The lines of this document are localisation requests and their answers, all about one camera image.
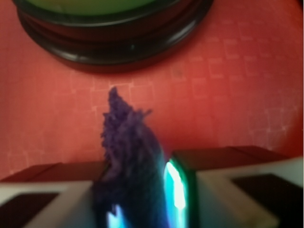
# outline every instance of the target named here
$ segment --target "red surface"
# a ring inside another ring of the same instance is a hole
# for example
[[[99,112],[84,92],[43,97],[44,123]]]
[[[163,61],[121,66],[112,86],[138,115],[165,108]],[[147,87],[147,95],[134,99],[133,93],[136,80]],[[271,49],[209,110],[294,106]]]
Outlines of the red surface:
[[[33,164],[102,159],[107,91],[117,86],[166,153],[257,145],[303,154],[303,11],[297,0],[214,0],[168,59],[126,74],[57,62],[0,1],[0,178]]]

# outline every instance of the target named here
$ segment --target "dark slot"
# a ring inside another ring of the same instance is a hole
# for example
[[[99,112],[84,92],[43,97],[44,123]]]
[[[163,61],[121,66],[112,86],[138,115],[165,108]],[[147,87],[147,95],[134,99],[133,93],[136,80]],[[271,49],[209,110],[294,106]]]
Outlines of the dark slot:
[[[303,188],[273,174],[232,180],[280,219],[279,228],[303,227]]]
[[[21,228],[49,204],[58,193],[20,194],[0,207],[0,228]]]

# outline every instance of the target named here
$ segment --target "blue light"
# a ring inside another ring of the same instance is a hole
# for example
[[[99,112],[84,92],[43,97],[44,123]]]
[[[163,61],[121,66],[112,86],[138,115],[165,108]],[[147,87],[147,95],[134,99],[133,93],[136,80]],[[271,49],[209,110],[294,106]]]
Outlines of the blue light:
[[[186,186],[173,161],[166,164],[164,172],[167,215],[171,228],[187,227]]]
[[[118,205],[115,205],[115,211],[116,216],[111,212],[107,213],[108,228],[126,228],[122,209]]]

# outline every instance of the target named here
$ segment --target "purple fabric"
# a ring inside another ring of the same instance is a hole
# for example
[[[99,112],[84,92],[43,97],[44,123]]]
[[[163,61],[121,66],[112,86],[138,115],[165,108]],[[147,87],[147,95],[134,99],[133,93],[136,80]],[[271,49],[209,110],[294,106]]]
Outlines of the purple fabric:
[[[95,203],[121,205],[132,228],[166,228],[163,152],[143,122],[151,111],[134,111],[116,88],[109,93],[109,104],[101,137],[111,166],[93,188]]]

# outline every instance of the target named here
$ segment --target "green light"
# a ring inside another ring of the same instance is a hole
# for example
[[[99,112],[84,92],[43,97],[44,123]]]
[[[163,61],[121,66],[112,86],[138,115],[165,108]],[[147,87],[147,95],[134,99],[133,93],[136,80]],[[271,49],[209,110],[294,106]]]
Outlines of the green light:
[[[164,187],[168,222],[171,228],[187,227],[186,179],[182,170],[170,160],[165,167]]]
[[[184,185],[179,172],[170,162],[167,164],[167,168],[174,181],[174,206],[181,210],[186,206]]]

